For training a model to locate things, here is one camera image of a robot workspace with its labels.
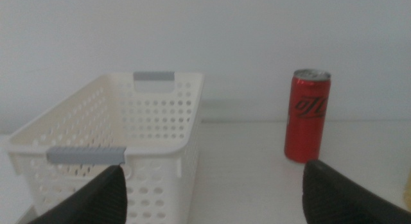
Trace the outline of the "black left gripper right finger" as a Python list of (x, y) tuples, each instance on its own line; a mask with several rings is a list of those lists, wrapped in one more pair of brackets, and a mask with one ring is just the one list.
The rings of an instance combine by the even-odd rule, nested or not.
[(394, 205), (320, 160), (304, 166), (302, 207), (308, 223), (404, 223), (410, 212)]

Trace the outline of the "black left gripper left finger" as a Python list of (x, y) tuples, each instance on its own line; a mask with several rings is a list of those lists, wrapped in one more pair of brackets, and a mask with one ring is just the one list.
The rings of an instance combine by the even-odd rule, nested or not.
[(127, 189), (121, 166), (109, 166), (30, 224), (125, 224)]

